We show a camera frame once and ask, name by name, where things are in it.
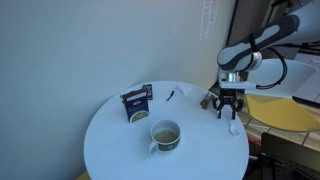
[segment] round white table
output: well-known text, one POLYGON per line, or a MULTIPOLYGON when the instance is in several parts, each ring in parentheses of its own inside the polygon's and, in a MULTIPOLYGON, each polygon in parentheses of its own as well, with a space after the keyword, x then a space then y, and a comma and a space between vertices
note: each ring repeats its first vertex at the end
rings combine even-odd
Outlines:
POLYGON ((248 139, 238 116, 227 119, 231 117, 229 106, 223 108, 218 119, 211 103, 207 110, 200 106, 207 90, 174 81, 146 84, 153 88, 148 117, 129 123, 120 94, 93 117, 84 142, 84 160, 91 179, 242 179, 249 159, 248 139), (173 90, 173 97, 166 101, 173 90), (170 153, 149 155, 149 129, 159 119, 170 119, 181 126, 180 144, 170 153), (231 124, 238 134, 230 132, 231 124))

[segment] wall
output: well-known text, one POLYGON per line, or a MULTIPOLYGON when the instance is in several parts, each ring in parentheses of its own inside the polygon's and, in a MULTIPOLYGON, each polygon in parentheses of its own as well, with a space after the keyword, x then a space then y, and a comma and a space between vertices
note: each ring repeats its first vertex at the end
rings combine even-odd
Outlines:
POLYGON ((75 178, 90 119, 132 85, 209 88, 234 2, 200 41, 202 0, 0 1, 2 179, 75 178))

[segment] yellow chair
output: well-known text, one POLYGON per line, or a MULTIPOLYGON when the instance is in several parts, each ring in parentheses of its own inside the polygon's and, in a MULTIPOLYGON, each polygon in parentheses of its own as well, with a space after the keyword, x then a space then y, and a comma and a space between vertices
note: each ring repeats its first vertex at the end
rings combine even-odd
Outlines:
POLYGON ((90 176, 87 171, 83 172, 76 180, 90 180, 90 176))
MULTIPOLYGON (((292 99, 292 95, 316 69, 297 61, 286 60, 286 64, 287 75, 280 85, 266 90, 245 91, 248 114, 251 118, 269 126, 269 130, 276 128, 291 132, 307 132, 302 142, 304 144, 311 131, 320 130, 320 123, 300 107, 292 99)), ((282 71, 279 59, 266 59, 257 70, 248 74, 247 81, 269 85, 281 77, 282 71)))

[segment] mug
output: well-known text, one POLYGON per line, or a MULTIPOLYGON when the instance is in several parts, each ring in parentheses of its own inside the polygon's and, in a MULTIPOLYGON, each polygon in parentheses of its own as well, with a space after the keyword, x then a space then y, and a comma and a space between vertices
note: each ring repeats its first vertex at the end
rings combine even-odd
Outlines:
POLYGON ((150 128, 152 142, 149 145, 149 153, 155 151, 170 152, 180 142, 180 127, 171 120, 159 120, 150 128))

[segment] pen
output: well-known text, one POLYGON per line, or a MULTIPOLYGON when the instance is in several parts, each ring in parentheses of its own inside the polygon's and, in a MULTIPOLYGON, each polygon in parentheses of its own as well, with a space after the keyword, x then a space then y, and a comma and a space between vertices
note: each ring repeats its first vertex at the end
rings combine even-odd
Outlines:
POLYGON ((169 101, 172 98, 173 94, 174 94, 174 91, 171 92, 170 96, 168 97, 168 99, 166 101, 169 101))

